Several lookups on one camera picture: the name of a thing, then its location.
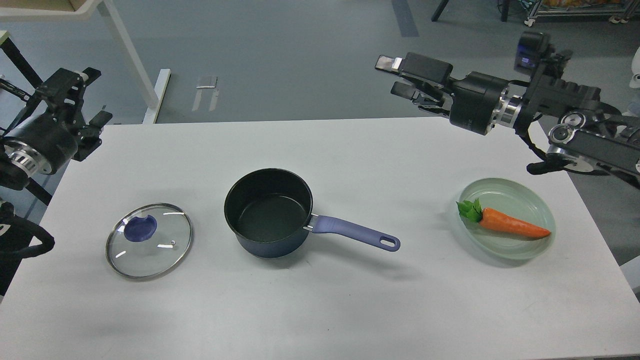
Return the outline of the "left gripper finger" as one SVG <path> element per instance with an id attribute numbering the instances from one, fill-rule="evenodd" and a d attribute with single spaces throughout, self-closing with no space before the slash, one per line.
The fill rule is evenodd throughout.
<path id="1" fill-rule="evenodd" d="M 71 157 L 72 160 L 82 162 L 102 145 L 100 135 L 105 125 L 107 125 L 112 118 L 113 114 L 111 112 L 100 110 L 89 123 L 85 123 L 71 130 L 71 134 L 77 144 L 77 150 Z"/>
<path id="2" fill-rule="evenodd" d="M 46 105 L 46 114 L 58 123 L 74 128 L 86 125 L 82 108 L 89 85 L 100 78 L 100 70 L 87 67 L 83 71 L 59 68 L 34 90 L 34 97 Z"/>

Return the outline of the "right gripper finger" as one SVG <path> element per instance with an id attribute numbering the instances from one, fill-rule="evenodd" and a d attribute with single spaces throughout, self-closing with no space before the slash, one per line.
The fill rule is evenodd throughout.
<path id="1" fill-rule="evenodd" d="M 445 106 L 448 94 L 430 84 L 424 83 L 418 86 L 396 81 L 391 87 L 390 93 L 404 100 L 409 100 L 424 112 L 445 118 L 450 116 L 451 110 Z"/>
<path id="2" fill-rule="evenodd" d="M 406 80 L 397 80 L 393 84 L 393 88 L 403 91 L 425 91 L 429 88 L 450 91 L 455 82 L 451 78 L 452 64 L 414 52 L 408 52 L 404 57 L 380 55 L 375 62 L 375 70 Z"/>

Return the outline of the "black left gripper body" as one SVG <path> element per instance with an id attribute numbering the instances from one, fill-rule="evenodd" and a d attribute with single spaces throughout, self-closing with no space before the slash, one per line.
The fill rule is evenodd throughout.
<path id="1" fill-rule="evenodd" d="M 27 176 L 55 174 L 79 149 L 75 137 L 52 115 L 29 117 L 4 138 L 7 163 Z"/>

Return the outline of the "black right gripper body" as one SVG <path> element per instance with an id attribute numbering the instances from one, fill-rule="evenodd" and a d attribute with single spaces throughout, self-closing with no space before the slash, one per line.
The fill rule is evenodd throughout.
<path id="1" fill-rule="evenodd" d="M 471 71 L 452 84 L 449 123 L 482 136 L 492 129 L 492 114 L 509 80 Z"/>

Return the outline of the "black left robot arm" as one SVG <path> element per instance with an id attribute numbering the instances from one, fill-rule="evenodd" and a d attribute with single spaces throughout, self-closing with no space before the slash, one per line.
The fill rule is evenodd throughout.
<path id="1" fill-rule="evenodd" d="M 101 71 L 57 69 L 37 84 L 32 94 L 1 81 L 1 88 L 25 102 L 9 128 L 1 132 L 1 187 L 28 191 L 49 205 L 52 194 L 36 180 L 37 174 L 53 175 L 70 161 L 82 162 L 102 145 L 101 134 L 112 114 L 101 109 L 91 120 L 83 116 L 87 88 Z M 53 235 L 20 215 L 7 198 L 1 199 L 1 296 L 25 259 L 53 250 Z"/>

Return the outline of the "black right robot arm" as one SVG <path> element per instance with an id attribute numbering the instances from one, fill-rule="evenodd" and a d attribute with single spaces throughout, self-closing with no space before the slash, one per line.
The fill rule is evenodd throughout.
<path id="1" fill-rule="evenodd" d="M 477 71 L 455 79 L 452 64 L 414 52 L 380 55 L 375 69 L 400 78 L 393 95 L 451 125 L 482 136 L 497 125 L 514 130 L 539 158 L 526 167 L 530 174 L 612 176 L 638 188 L 639 118 L 602 102 L 601 89 L 563 80 L 571 57 L 548 34 L 526 31 L 514 70 L 528 80 Z"/>

